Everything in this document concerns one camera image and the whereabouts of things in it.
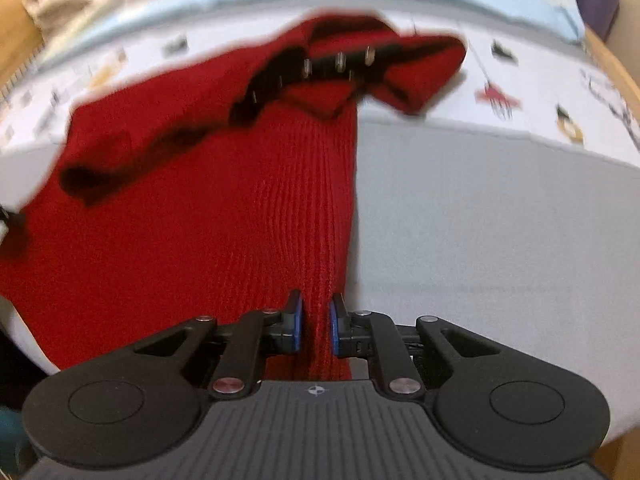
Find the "dark red knitted sweater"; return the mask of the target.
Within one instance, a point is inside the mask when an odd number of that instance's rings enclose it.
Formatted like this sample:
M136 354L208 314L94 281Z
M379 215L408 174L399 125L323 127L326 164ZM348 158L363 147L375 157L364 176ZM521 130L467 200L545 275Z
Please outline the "dark red knitted sweater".
M328 307L345 285L358 102L419 113L464 57L455 36L323 14L78 106L2 240L2 295L67 368L299 290L302 348L269 375L349 378Z

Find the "dark purple object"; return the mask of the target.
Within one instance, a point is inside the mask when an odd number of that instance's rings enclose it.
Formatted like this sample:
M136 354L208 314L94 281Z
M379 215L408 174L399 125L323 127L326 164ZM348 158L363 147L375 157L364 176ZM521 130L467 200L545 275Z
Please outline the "dark purple object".
M576 0L584 23L605 42L612 32L620 0Z

